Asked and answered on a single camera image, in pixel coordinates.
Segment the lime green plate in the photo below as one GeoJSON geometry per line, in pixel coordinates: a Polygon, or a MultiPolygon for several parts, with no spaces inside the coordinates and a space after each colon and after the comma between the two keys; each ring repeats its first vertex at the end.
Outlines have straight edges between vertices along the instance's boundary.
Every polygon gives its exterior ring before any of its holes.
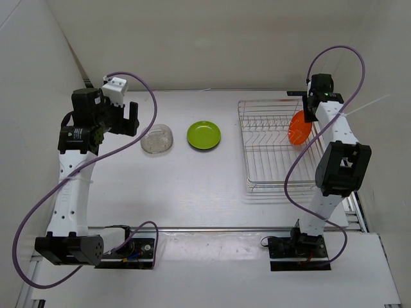
{"type": "Polygon", "coordinates": [[[187,130],[188,143],[202,149],[219,144],[221,138],[219,127],[210,121],[195,122],[187,130]]]}

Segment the black plate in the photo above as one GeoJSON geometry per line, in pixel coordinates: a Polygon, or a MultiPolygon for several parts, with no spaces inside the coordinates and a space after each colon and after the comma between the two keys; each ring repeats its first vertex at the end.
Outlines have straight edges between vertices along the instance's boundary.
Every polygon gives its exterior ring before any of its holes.
{"type": "Polygon", "coordinates": [[[213,146],[211,148],[205,148],[205,149],[195,147],[194,145],[192,145],[190,143],[189,143],[189,146],[192,150],[197,151],[199,153],[207,153],[207,152],[210,152],[210,151],[214,151],[216,148],[219,147],[219,144],[216,144],[215,146],[213,146]]]}

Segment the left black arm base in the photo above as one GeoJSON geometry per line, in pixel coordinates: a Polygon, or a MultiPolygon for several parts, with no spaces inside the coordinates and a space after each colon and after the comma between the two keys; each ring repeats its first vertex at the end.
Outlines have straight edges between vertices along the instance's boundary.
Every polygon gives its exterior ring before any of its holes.
{"type": "Polygon", "coordinates": [[[133,238],[129,254],[115,253],[103,256],[96,269],[106,270],[152,270],[154,248],[157,244],[154,238],[133,238]]]}

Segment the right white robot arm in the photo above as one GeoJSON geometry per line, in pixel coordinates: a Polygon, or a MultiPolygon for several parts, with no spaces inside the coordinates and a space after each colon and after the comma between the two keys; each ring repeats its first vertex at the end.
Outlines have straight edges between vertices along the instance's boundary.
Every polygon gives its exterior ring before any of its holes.
{"type": "Polygon", "coordinates": [[[354,136],[340,111],[344,100],[333,89],[330,74],[314,74],[303,96],[304,120],[319,123],[326,149],[315,171],[310,212],[296,222],[288,241],[298,257],[320,245],[326,221],[344,198],[359,190],[372,154],[371,147],[354,136]]]}

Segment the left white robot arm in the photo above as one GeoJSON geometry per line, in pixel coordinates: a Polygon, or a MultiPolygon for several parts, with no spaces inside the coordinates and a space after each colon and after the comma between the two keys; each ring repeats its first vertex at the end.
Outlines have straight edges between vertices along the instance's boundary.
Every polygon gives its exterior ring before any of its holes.
{"type": "Polygon", "coordinates": [[[73,111],[62,120],[58,151],[59,181],[51,221],[35,250],[54,265],[96,266],[103,257],[103,238],[90,235],[87,203],[99,147],[107,132],[135,136],[138,105],[132,103],[124,117],[125,89],[86,88],[71,95],[73,111]]]}

